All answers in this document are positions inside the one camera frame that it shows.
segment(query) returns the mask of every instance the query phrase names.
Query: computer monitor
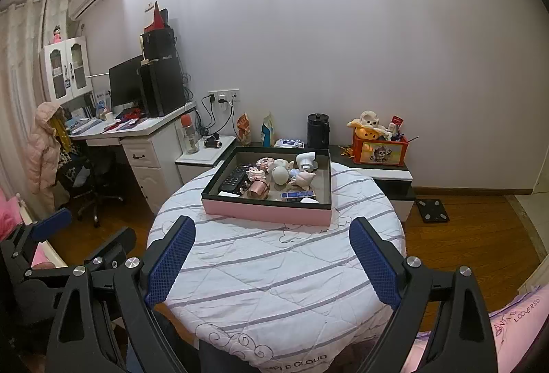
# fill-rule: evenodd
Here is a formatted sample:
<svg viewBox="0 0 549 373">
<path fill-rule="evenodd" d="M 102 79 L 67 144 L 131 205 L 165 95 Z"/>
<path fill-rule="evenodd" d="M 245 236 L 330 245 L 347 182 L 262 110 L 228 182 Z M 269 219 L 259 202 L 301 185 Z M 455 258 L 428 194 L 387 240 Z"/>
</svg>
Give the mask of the computer monitor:
<svg viewBox="0 0 549 373">
<path fill-rule="evenodd" d="M 141 83 L 139 68 L 143 56 L 137 56 L 120 63 L 109 70 L 111 105 L 141 104 Z"/>
</svg>

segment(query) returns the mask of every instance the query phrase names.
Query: copper mug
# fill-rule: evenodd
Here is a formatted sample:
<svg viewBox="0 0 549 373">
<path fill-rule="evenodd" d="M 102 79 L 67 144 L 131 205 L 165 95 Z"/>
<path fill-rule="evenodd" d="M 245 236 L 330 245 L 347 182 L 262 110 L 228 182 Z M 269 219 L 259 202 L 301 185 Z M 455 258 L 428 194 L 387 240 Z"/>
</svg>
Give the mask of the copper mug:
<svg viewBox="0 0 549 373">
<path fill-rule="evenodd" d="M 248 189 L 248 192 L 251 198 L 255 200 L 264 200 L 265 198 L 267 198 L 270 190 L 271 187 L 268 182 L 265 179 L 261 178 L 252 183 L 252 185 Z"/>
</svg>

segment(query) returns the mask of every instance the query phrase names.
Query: blue grip pad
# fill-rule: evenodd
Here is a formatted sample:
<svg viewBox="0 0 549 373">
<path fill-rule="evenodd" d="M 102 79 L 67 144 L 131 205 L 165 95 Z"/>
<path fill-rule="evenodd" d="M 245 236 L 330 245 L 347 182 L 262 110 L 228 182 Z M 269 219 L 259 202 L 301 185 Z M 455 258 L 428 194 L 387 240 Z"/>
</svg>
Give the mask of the blue grip pad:
<svg viewBox="0 0 549 373">
<path fill-rule="evenodd" d="M 67 227 L 72 222 L 70 210 L 63 208 L 51 217 L 42 220 L 32 228 L 31 238 L 37 242 L 45 242 L 58 230 Z"/>
<path fill-rule="evenodd" d="M 351 222 L 349 241 L 380 301 L 396 310 L 401 301 L 396 273 L 357 219 Z"/>
<path fill-rule="evenodd" d="M 189 217 L 183 222 L 179 231 L 168 243 L 166 250 L 150 272 L 147 284 L 145 303 L 152 308 L 166 300 L 179 270 L 193 247 L 196 237 L 194 221 Z"/>
</svg>

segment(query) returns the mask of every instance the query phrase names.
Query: desk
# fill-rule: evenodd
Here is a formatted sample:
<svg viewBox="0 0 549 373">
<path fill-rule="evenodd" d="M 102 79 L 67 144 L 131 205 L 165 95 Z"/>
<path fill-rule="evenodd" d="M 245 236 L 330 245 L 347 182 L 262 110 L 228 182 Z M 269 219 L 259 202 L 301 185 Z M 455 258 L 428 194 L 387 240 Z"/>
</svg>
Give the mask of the desk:
<svg viewBox="0 0 549 373">
<path fill-rule="evenodd" d="M 107 125 L 103 121 L 71 139 L 85 140 L 88 146 L 121 145 L 150 210 L 156 214 L 170 195 L 183 185 L 175 165 L 182 153 L 176 123 L 182 114 L 195 107 L 195 102 L 187 103 L 166 116 L 147 118 L 130 130 L 103 132 Z"/>
<path fill-rule="evenodd" d="M 234 136 L 220 136 L 220 148 L 205 148 L 204 138 L 198 141 L 200 150 L 195 154 L 183 154 L 176 160 L 179 174 L 183 184 L 187 184 L 193 178 L 217 166 L 221 161 L 221 157 L 228 154 L 236 145 Z"/>
</svg>

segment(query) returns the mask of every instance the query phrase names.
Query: round table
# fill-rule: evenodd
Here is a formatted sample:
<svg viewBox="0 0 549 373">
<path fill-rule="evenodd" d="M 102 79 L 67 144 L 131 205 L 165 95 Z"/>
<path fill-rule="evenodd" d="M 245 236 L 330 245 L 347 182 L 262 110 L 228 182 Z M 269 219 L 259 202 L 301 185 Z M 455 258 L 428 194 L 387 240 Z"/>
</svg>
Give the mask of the round table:
<svg viewBox="0 0 549 373">
<path fill-rule="evenodd" d="M 366 217 L 405 255 L 402 226 L 375 182 L 331 164 L 330 227 L 210 216 L 201 192 L 216 169 L 174 193 L 156 216 L 148 244 L 179 216 L 196 241 L 166 304 L 197 338 L 263 372 L 321 373 L 347 345 L 380 336 L 391 308 L 381 304 L 349 243 Z"/>
</svg>

